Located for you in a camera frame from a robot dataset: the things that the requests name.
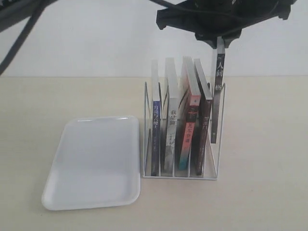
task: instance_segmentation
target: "white tray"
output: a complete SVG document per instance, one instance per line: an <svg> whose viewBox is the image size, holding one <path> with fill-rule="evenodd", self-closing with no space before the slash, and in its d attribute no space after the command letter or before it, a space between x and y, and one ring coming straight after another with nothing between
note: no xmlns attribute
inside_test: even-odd
<svg viewBox="0 0 308 231"><path fill-rule="evenodd" d="M63 131L42 195L49 210L133 203L140 193L139 122L85 118Z"/></svg>

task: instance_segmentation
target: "cable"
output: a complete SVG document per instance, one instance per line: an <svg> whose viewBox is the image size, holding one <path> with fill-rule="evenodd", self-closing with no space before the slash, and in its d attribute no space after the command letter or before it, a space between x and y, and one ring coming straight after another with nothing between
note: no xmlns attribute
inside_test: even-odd
<svg viewBox="0 0 308 231"><path fill-rule="evenodd" d="M188 8L184 8L184 7L175 5L175 4L173 4L171 2L168 2L168 1L165 1L165 0L149 0L149 1L154 2L154 3L158 4L158 5L164 6L166 8L169 8L169 9L175 9L175 10L179 10L179 11L183 11L183 12L189 12L189 13L204 13L204 14L221 15L221 16L230 17L230 18L233 18L233 19L236 19L236 20L240 20L240 21L248 20L248 19L252 19L252 20L264 19L268 15L272 14L275 11L275 9L277 8L277 6L279 5L279 0L278 0L275 3L274 7L272 8L272 10L269 13L267 13L264 16L261 16L261 17L248 18L248 17L239 17L239 16L236 16L236 15L232 15L232 14L229 14L229 13L223 13L223 12L192 10L192 9L188 9Z"/></svg>
<svg viewBox="0 0 308 231"><path fill-rule="evenodd" d="M7 53L7 55L4 57L3 61L1 62L1 64L0 64L0 77L2 76L3 72L8 68L8 66L13 61L13 59L16 56L16 54L18 53L19 49L21 48L21 46L25 42L26 38L28 37L31 30L33 29L34 25L36 24L39 17L41 16L43 11L45 10L46 6L48 5L48 2L49 2L49 0L41 0L38 3L37 8L33 11L33 14L31 15L31 17L27 21L25 27L23 28L23 30L21 31L21 33L17 37L15 43L12 45L9 52Z"/></svg>

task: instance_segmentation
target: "white table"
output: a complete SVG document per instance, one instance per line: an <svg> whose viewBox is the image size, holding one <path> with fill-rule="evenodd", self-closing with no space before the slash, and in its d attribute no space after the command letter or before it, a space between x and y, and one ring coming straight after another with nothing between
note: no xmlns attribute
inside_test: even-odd
<svg viewBox="0 0 308 231"><path fill-rule="evenodd" d="M218 181L141 180L132 205L50 212L41 194L66 122L133 115L143 78L0 79L0 230L308 230L308 78L234 77Z"/></svg>

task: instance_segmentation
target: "book stand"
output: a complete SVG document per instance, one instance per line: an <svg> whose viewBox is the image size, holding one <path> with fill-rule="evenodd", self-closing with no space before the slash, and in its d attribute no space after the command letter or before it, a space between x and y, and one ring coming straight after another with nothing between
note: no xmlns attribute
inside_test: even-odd
<svg viewBox="0 0 308 231"><path fill-rule="evenodd" d="M151 142L150 133L150 108L152 102L149 101L148 85L145 82L144 85L144 131L143 131L143 151L142 151L142 176L143 178L154 178L154 179L183 179L183 180L217 180L219 174L219 163L220 163L220 152L222 144L222 132L223 132L223 120L224 120L224 109L225 109L225 97L226 97L226 84L224 83L221 89L221 100L220 114L219 114L219 125L217 134L217 143L210 143L210 131L211 131L211 119L209 122L209 134L206 139L205 145L205 160L203 165L203 172L201 176L197 176L195 173L195 166L191 160L192 148L189 154L188 167L184 171L179 171L177 166L177 160L174 158L172 174L164 173L159 165L158 176L151 176L151 148L149 148L149 142Z"/></svg>

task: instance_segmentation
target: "book spine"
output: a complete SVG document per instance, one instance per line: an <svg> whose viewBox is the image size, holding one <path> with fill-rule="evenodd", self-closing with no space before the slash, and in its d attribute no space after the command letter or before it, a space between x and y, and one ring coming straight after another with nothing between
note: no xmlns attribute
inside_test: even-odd
<svg viewBox="0 0 308 231"><path fill-rule="evenodd" d="M200 96L191 97L190 104L188 106L188 111L186 114L186 121L184 123L185 131L182 139L183 142L180 153L179 170L185 170L187 168L188 156L193 138L192 136L193 136L194 125L197 119L199 102L200 102Z"/></svg>
<svg viewBox="0 0 308 231"><path fill-rule="evenodd" d="M218 130L218 117L219 117L219 105L220 94L222 89L223 71L225 65L225 54L217 55L216 73L215 73L215 85L213 94L213 116L211 126L211 143L217 142L217 130Z"/></svg>
<svg viewBox="0 0 308 231"><path fill-rule="evenodd" d="M205 161L205 144L206 144L206 138L207 138L207 132L208 132L208 125L210 120L210 113L211 113L211 105L212 101L204 101L204 105L202 105L202 108L199 108L199 110L202 110L201 115L201 135L200 135L200 144L198 149L198 154L196 158L196 175L201 176L203 172L203 164Z"/></svg>
<svg viewBox="0 0 308 231"><path fill-rule="evenodd" d="M177 99L169 99L169 108L167 115L167 135L165 148L164 170L166 173L172 173L173 161L175 156L175 139L178 121Z"/></svg>
<svg viewBox="0 0 308 231"><path fill-rule="evenodd" d="M157 176L159 172L160 108L160 102L153 101L151 176Z"/></svg>

